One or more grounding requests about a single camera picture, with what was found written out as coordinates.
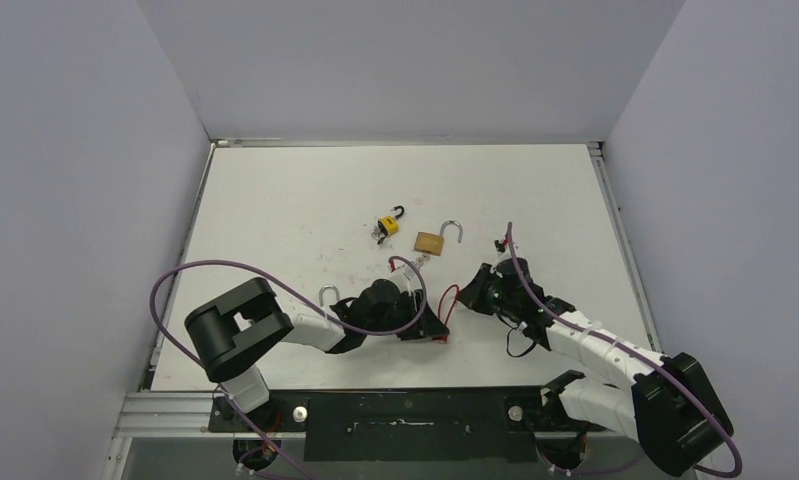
white wall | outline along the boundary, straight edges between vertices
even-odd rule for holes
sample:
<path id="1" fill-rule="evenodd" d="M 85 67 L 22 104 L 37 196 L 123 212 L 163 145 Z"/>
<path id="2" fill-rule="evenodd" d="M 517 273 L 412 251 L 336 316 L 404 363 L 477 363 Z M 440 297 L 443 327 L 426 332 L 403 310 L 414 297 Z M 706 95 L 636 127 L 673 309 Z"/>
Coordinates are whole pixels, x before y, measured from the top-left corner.
<path id="1" fill-rule="evenodd" d="M 0 478 L 100 475 L 207 149 L 134 0 L 0 0 Z"/>
<path id="2" fill-rule="evenodd" d="M 799 1 L 688 0 L 605 153 L 662 344 L 799 478 Z"/>
<path id="3" fill-rule="evenodd" d="M 683 0 L 139 0 L 211 137 L 604 139 Z"/>

padlock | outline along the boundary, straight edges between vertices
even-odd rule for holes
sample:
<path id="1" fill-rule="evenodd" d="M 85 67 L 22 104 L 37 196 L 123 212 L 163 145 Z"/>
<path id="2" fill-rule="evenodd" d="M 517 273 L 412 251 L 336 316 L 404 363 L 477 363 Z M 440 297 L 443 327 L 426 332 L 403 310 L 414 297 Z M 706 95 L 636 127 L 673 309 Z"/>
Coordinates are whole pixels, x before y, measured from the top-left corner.
<path id="1" fill-rule="evenodd" d="M 443 232 L 446 231 L 448 225 L 455 225 L 458 227 L 458 243 L 461 243 L 461 239 L 464 238 L 464 227 L 455 220 L 447 220 L 440 226 L 440 235 L 425 232 L 417 233 L 417 240 L 414 242 L 414 250 L 440 256 L 440 254 L 443 253 Z"/>

open padlock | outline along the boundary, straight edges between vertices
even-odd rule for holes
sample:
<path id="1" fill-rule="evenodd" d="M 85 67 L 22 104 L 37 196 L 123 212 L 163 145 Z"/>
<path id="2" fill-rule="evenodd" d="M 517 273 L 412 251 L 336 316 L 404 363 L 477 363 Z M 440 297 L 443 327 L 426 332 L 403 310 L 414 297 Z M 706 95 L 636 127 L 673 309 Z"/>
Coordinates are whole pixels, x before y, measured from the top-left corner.
<path id="1" fill-rule="evenodd" d="M 447 220 L 443 222 L 443 225 L 440 226 L 440 235 L 419 232 L 417 234 L 417 241 L 414 242 L 414 250 L 417 252 L 440 256 L 440 254 L 443 252 L 443 232 L 446 231 L 446 227 L 449 225 L 455 225 L 458 227 L 458 243 L 461 243 L 461 239 L 464 238 L 464 227 L 462 227 L 461 224 L 455 220 Z"/>

gray floor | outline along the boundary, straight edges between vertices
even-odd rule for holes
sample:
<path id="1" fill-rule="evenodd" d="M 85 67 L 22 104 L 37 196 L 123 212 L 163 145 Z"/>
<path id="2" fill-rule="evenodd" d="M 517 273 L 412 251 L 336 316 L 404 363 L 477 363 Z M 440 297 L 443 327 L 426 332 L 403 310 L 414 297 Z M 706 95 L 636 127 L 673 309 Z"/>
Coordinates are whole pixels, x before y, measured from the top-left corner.
<path id="1" fill-rule="evenodd" d="M 595 438 L 589 443 L 591 457 L 585 468 L 613 466 L 637 453 L 634 442 L 620 438 Z M 284 447 L 297 458 L 304 449 L 303 440 L 285 441 Z M 234 475 L 231 440 L 213 439 L 135 439 L 131 445 L 123 480 L 208 480 L 244 478 Z M 411 479 L 526 479 L 552 478 L 542 463 L 508 464 L 501 460 L 467 462 L 322 462 L 308 463 L 321 479 L 331 480 L 411 480 Z M 277 460 L 267 472 L 297 477 L 297 472 Z M 564 475 L 555 477 L 564 479 Z M 626 472 L 592 479 L 672 479 L 649 460 L 643 460 Z M 682 478 L 694 479 L 692 473 Z"/>

screw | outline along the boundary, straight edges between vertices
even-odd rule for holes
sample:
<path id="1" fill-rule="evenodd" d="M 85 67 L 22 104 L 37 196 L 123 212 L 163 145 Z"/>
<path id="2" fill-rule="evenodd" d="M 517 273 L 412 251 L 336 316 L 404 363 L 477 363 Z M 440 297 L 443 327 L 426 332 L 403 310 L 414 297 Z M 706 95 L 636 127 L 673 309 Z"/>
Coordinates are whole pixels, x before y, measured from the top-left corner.
<path id="1" fill-rule="evenodd" d="M 521 421 L 523 419 L 523 409 L 518 405 L 514 405 L 508 409 L 508 418 L 515 422 Z"/>
<path id="2" fill-rule="evenodd" d="M 296 407 L 293 409 L 293 421 L 302 423 L 308 418 L 308 409 L 305 407 Z"/>

